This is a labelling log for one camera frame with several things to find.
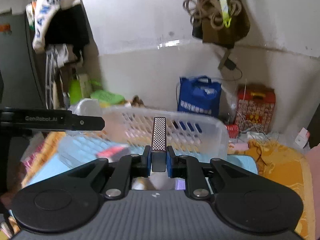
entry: metal screw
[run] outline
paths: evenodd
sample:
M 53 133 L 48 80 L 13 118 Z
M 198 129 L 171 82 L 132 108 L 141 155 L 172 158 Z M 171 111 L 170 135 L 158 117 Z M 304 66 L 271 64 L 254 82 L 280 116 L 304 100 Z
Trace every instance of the metal screw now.
M 118 197 L 121 195 L 121 190 L 117 188 L 111 188 L 106 191 L 106 195 L 108 197 Z
M 193 191 L 193 195 L 195 195 L 197 197 L 206 197 L 207 195 L 209 195 L 209 191 L 207 191 L 204 188 L 198 188 Z

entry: pink object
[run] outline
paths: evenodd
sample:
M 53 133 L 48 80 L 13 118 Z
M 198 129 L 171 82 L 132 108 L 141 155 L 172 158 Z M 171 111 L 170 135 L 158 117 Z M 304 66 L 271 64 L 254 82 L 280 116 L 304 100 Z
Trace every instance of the pink object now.
M 313 147 L 307 154 L 313 187 L 313 201 L 316 213 L 316 239 L 320 237 L 320 145 Z
M 239 135 L 239 128 L 236 124 L 229 124 L 226 125 L 226 128 L 228 130 L 228 134 L 230 138 L 237 138 Z
M 35 150 L 33 154 L 25 158 L 25 160 L 22 162 L 26 167 L 27 171 L 31 168 L 34 160 L 36 159 L 36 156 L 41 152 L 43 145 L 44 145 L 44 142 L 41 145 L 39 145 L 39 147 Z
M 231 143 L 230 144 L 232 150 L 234 151 L 246 151 L 249 150 L 249 146 L 247 143 Z
M 116 155 L 117 153 L 123 151 L 127 147 L 125 146 L 113 146 L 111 148 L 108 148 L 100 153 L 97 153 L 96 156 L 97 158 L 110 158 L 113 155 Z

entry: green lanyard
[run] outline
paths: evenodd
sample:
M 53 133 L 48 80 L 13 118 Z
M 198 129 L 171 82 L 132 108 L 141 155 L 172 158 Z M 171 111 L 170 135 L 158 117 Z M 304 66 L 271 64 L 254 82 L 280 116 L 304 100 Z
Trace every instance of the green lanyard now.
M 226 28 L 230 27 L 231 17 L 229 15 L 229 8 L 227 0 L 219 0 L 222 11 L 223 24 Z

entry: orange sign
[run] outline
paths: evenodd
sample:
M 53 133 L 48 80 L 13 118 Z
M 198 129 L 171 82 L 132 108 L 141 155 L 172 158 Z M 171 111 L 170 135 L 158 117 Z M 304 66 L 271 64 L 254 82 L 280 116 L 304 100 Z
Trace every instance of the orange sign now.
M 9 31 L 11 31 L 10 24 L 0 25 L 0 33 L 1 32 L 9 32 Z

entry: green cloth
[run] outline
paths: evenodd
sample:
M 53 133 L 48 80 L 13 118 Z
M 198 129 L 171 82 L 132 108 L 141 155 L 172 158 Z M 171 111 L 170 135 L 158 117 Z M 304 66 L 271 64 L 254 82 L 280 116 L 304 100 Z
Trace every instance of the green cloth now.
M 82 99 L 80 82 L 72 80 L 69 87 L 70 104 L 74 105 Z
M 98 99 L 99 101 L 102 101 L 110 105 L 117 105 L 125 101 L 123 96 L 119 94 L 111 93 L 109 91 L 104 91 L 104 90 L 95 91 L 90 95 L 90 97 L 94 99 Z

